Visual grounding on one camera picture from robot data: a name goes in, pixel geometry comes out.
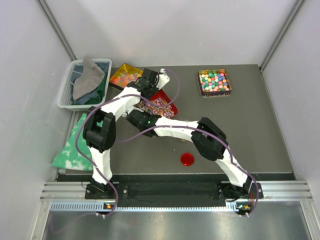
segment white panel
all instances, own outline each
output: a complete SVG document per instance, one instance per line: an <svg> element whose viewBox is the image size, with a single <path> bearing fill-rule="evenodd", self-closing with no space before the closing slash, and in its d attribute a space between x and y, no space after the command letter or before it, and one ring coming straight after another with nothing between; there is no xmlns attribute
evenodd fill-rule
<svg viewBox="0 0 320 240"><path fill-rule="evenodd" d="M319 9L306 1L264 74L293 166L320 210Z"/></svg>
<svg viewBox="0 0 320 240"><path fill-rule="evenodd" d="M114 66L261 64L295 0L47 0L75 55Z"/></svg>
<svg viewBox="0 0 320 240"><path fill-rule="evenodd" d="M70 113L56 97L70 60L35 0L1 1L0 35L0 239L22 240L62 147Z"/></svg>

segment red lid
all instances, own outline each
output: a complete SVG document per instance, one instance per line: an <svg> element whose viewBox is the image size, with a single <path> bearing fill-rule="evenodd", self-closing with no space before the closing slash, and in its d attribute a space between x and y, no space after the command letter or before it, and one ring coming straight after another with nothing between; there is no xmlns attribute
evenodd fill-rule
<svg viewBox="0 0 320 240"><path fill-rule="evenodd" d="M181 156L181 162L183 165L185 166L191 166L195 161L195 157L191 154L191 153L184 153L182 156Z"/></svg>

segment green tie-dye cloth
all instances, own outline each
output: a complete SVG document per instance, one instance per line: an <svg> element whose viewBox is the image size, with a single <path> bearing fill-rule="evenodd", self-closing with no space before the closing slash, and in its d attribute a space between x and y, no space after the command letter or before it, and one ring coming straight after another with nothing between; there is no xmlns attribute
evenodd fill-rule
<svg viewBox="0 0 320 240"><path fill-rule="evenodd" d="M71 170L82 170L82 171L93 171L93 165L90 161L88 161L86 158L84 158L80 153L78 153L76 149L76 136L79 132L79 129L81 125L84 123L85 119L87 117L87 114L82 114L80 120L77 122L75 127L72 129L70 138L68 142L65 144L62 151L58 154L58 156L55 157L53 160L52 166L61 168L61 169L71 169ZM92 157L90 150L86 144L86 140L82 137L83 131L81 131L78 146L79 149L88 157Z"/></svg>

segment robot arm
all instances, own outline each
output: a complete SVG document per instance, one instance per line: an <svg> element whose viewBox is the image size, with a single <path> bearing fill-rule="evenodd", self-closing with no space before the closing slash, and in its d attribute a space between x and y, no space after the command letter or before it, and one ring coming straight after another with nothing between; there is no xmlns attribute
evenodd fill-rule
<svg viewBox="0 0 320 240"><path fill-rule="evenodd" d="M138 96L150 99L169 80L164 69L159 73L145 69L140 79L129 83L116 96L120 98L119 100L106 104L87 121L83 129L83 138L89 146L97 168L108 180L112 178L110 149L116 140L116 121L126 113L126 119L140 131L155 127L144 133L148 137L169 136L193 142L204 158L215 161L221 167L231 185L238 192L247 194L250 191L252 180L237 167L239 166L237 160L233 158L232 163L228 151L225 151L225 147L219 141L195 130L200 129L213 134L228 145L226 135L211 120L203 117L200 121L179 121L134 109L133 105L141 100ZM121 96L130 94L133 96L121 98ZM102 122L102 127L97 125L98 122ZM93 170L92 177L98 188L105 189L107 182L96 169Z"/></svg>

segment white plastic basket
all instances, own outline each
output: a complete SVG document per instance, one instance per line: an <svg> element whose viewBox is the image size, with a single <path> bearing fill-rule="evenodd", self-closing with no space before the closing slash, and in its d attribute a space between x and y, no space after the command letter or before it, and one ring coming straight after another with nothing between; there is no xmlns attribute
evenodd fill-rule
<svg viewBox="0 0 320 240"><path fill-rule="evenodd" d="M108 58L92 58L92 60L95 63L109 63L109 69L108 69L108 73L107 73L107 77L106 77L106 83L105 83L105 90L104 90L104 97L102 98L102 101L99 103L103 103L106 101L106 96L107 96L107 90L108 90L108 86L109 86L109 79L110 79L110 72L111 72L111 65L112 65L112 61ZM96 107L99 104L95 104L95 105L72 105L72 96L71 96L71 76L72 76L72 72L74 70L75 66L79 66L83 64L83 59L80 60L75 60L72 61L69 66L66 69L66 72L64 74L63 77L63 81L61 84L61 88L58 94L58 100L57 100L57 105L59 108L63 108L63 109L69 109L71 111L84 111L87 110L89 108Z"/></svg>

